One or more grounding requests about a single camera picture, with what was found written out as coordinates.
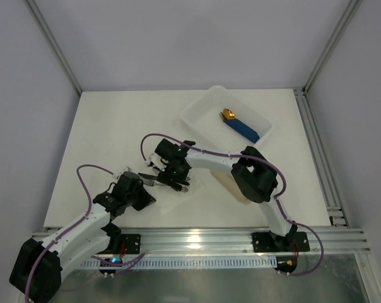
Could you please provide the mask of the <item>white paper napkin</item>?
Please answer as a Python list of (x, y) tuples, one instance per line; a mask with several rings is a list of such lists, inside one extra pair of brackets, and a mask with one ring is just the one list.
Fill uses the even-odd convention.
[(170, 187), (156, 186), (152, 195), (156, 198), (156, 204), (160, 212), (166, 214), (185, 202), (190, 201), (203, 190), (204, 184), (202, 181), (200, 179), (193, 179), (186, 192), (174, 191)]

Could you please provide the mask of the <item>silver knife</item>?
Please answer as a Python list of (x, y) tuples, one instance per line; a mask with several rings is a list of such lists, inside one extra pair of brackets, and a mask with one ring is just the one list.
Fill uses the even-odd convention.
[(151, 174), (145, 174), (145, 173), (138, 173), (138, 176), (140, 176), (140, 178), (143, 180), (143, 181), (148, 181), (148, 182), (155, 182), (155, 181), (159, 181), (160, 179), (158, 178), (157, 175), (151, 175)]

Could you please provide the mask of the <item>silver fork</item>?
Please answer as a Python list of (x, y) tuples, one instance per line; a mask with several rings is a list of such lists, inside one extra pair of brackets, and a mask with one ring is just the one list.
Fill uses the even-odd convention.
[[(151, 181), (151, 182), (148, 182), (148, 181), (143, 181), (143, 180), (142, 180), (142, 182), (143, 182), (144, 185), (146, 185), (146, 186), (150, 186), (150, 187), (154, 187), (154, 186), (164, 186), (164, 187), (169, 187), (169, 188), (171, 188), (170, 185), (161, 183), (161, 182), (159, 182), (159, 181), (155, 181), (155, 182)], [(188, 188), (184, 186), (184, 192), (182, 192), (182, 193), (186, 193), (187, 191), (188, 191)]]

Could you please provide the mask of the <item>oval wooden cutlery tray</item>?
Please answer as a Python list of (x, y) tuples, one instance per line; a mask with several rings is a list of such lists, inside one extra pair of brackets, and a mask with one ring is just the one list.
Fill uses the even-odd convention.
[(250, 201), (242, 194), (231, 174), (220, 171), (211, 171), (211, 175), (239, 202), (244, 205)]

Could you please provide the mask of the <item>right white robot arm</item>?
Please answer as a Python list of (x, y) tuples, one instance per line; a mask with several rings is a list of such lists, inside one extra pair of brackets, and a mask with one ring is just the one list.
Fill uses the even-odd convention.
[(155, 155), (163, 164), (158, 173), (162, 181), (184, 182), (190, 169), (208, 169), (230, 175), (244, 198), (259, 205), (269, 225), (268, 232), (251, 233), (254, 252), (310, 250), (307, 234), (299, 232), (297, 224), (285, 218), (284, 211), (274, 200), (278, 173), (254, 147), (248, 146), (239, 155), (230, 155), (204, 150), (192, 141), (176, 145), (163, 139), (157, 145)]

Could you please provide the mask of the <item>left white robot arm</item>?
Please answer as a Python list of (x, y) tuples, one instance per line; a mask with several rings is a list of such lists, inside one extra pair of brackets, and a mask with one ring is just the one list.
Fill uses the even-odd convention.
[(138, 174), (124, 172), (111, 192), (90, 200), (78, 218), (50, 236), (23, 243), (9, 282), (33, 302), (48, 302), (82, 262), (120, 249), (121, 230), (113, 221), (127, 208), (141, 211), (156, 201)]

